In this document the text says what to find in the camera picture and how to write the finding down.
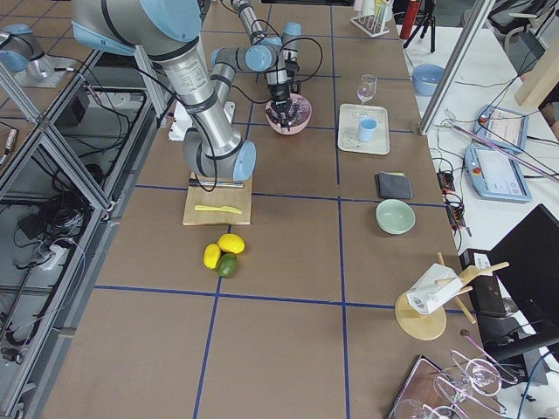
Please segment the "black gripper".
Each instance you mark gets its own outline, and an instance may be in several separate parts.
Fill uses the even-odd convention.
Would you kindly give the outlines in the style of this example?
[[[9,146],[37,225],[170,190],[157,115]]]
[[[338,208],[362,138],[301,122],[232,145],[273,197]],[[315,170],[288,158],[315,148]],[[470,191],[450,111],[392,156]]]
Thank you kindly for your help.
[[[270,125],[279,125],[280,119],[274,109],[284,109],[281,112],[281,130],[290,131],[297,118],[298,105],[293,104],[291,80],[284,83],[268,84],[271,95],[270,104],[266,105],[266,118]]]

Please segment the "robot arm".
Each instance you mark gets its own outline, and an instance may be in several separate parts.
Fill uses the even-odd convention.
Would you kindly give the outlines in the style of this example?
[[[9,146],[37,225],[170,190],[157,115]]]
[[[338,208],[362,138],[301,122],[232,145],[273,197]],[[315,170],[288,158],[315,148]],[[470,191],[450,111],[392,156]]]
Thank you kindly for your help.
[[[256,147],[243,140],[224,110],[238,71],[265,74],[270,99],[268,117],[287,131],[297,105],[291,98],[296,71],[298,23],[286,24],[280,37],[269,37],[248,1],[231,4],[250,39],[249,47],[212,53],[208,72],[197,46],[202,27],[196,1],[76,1],[74,37],[90,48],[132,56],[142,47],[160,65],[193,120],[183,140],[183,155],[196,175],[242,182],[256,164]]]
[[[271,54],[264,52],[260,48],[261,45],[273,47],[277,51],[276,56],[282,57],[289,72],[297,72],[300,69],[298,54],[302,29],[299,23],[286,23],[283,33],[279,35],[267,21],[256,16],[250,1],[231,1],[231,7],[238,15],[252,43],[249,63],[259,63],[254,67],[255,71],[263,72],[264,64],[272,65],[272,59],[268,58]]]

